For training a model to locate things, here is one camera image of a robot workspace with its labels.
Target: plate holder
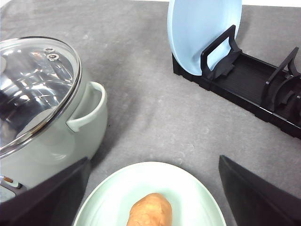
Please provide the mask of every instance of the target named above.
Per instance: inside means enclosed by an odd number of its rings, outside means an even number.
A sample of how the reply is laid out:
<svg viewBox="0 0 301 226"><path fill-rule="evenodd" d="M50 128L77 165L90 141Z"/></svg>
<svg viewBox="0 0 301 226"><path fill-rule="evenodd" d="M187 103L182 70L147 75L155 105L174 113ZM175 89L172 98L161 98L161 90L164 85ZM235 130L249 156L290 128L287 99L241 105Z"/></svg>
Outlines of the plate holder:
<svg viewBox="0 0 301 226"><path fill-rule="evenodd" d="M301 139L301 73L294 64L299 48L276 67L243 53L235 42L235 30L232 25L201 53L202 76L188 73L172 55L174 73ZM229 54L210 70L208 56L227 38Z"/></svg>

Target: plate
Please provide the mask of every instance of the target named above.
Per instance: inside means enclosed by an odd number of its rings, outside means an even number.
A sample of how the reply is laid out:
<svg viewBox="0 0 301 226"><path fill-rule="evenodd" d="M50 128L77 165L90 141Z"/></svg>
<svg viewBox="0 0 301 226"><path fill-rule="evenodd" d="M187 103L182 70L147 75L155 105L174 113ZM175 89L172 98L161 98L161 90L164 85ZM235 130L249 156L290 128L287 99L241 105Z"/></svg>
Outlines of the plate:
<svg viewBox="0 0 301 226"><path fill-rule="evenodd" d="M202 51L233 24L236 34L241 19L242 0L170 0L167 33L170 48L183 69L202 75ZM208 57L212 70L230 51L228 39Z"/></svg>
<svg viewBox="0 0 301 226"><path fill-rule="evenodd" d="M225 226L213 196L195 177L176 166L142 162L106 178L79 210L74 226L126 226L131 207L150 193L171 203L173 226Z"/></svg>

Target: pot lid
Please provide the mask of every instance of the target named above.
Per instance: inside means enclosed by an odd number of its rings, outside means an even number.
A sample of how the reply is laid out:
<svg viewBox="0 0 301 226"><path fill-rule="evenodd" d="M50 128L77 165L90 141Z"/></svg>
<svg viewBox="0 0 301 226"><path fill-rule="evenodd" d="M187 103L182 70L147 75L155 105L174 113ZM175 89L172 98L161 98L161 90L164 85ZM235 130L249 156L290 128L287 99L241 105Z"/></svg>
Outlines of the pot lid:
<svg viewBox="0 0 301 226"><path fill-rule="evenodd" d="M66 104L80 60L66 43L25 37L0 42L0 155L11 153Z"/></svg>

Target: gray surface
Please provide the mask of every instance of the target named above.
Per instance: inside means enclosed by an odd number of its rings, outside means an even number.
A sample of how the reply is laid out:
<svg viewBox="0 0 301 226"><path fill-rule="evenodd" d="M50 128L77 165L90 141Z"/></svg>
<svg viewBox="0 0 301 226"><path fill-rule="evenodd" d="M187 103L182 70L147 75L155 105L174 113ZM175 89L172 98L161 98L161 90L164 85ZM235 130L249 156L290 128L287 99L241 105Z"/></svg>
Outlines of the gray surface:
<svg viewBox="0 0 301 226"><path fill-rule="evenodd" d="M301 140L173 74L166 2L15 0L1 12L2 40L62 39L108 91L109 126L85 197L122 167L163 161L196 176L232 226L218 173L225 154L301 198ZM300 23L301 8L244 7L238 44L277 65L301 46Z"/></svg>

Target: light green plate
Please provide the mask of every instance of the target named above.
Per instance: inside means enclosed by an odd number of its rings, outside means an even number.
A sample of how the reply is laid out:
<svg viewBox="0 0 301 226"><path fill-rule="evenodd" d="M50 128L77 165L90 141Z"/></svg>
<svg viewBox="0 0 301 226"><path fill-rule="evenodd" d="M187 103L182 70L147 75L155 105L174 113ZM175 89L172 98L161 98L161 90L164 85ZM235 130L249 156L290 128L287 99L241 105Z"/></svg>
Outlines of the light green plate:
<svg viewBox="0 0 301 226"><path fill-rule="evenodd" d="M126 226L134 203L161 193L173 209L173 226L225 226L213 196L195 177L161 162L127 166L106 178L81 207L74 226Z"/></svg>

